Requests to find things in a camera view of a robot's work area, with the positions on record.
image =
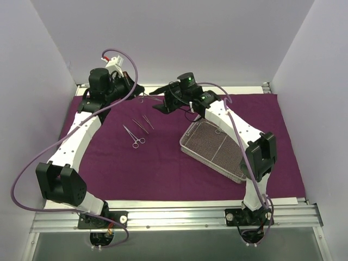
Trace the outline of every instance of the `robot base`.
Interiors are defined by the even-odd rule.
[[[255,211],[251,211],[248,208],[238,209],[225,209],[225,219],[226,225],[228,227],[242,227],[242,226],[261,226],[268,225],[271,216],[271,209],[260,208]]]
[[[107,218],[116,221],[127,227],[128,220],[128,212],[127,211],[114,211],[109,212]],[[78,220],[78,229],[101,229],[108,228],[110,225],[109,222],[98,219],[96,217],[91,217],[88,215],[80,214],[80,218]]]

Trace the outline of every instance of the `metal tray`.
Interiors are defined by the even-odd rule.
[[[212,122],[192,123],[180,139],[181,150],[236,183],[246,180],[239,163],[243,157],[235,141]]]

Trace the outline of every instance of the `purple tablecloth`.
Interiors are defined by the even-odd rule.
[[[72,101],[62,134],[73,122],[81,97]],[[278,162],[271,173],[270,197],[305,197],[300,170],[291,147],[277,96],[233,95],[230,108],[246,122],[271,131],[277,138]],[[241,200],[245,184],[236,184],[180,150],[179,140],[190,122],[177,110],[164,115],[138,99],[114,107],[94,135],[82,159],[79,174],[88,191],[104,200],[204,201]],[[142,118],[145,114],[154,130]],[[145,134],[133,121],[140,121]],[[122,125],[146,143],[138,149]]]

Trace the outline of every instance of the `white wall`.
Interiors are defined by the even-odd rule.
[[[10,187],[26,162],[57,141],[76,86],[29,0],[2,3],[0,46],[0,260],[20,260],[34,213],[12,203]],[[24,174],[16,195],[38,207],[34,170]]]
[[[348,2],[315,0],[273,82],[334,260],[348,247]]]
[[[261,85],[273,79],[313,0],[32,2],[77,83],[116,47],[135,60],[141,83],[193,71],[200,81]]]

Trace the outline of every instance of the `bolt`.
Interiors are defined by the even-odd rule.
[[[120,223],[121,223],[121,224],[125,224],[125,223],[127,222],[127,220],[128,220],[128,219],[127,219],[126,216],[121,216],[121,217],[120,217]]]
[[[232,220],[233,220],[233,215],[232,215],[231,213],[228,213],[228,214],[226,215],[226,220],[227,220],[227,221],[232,221]]]

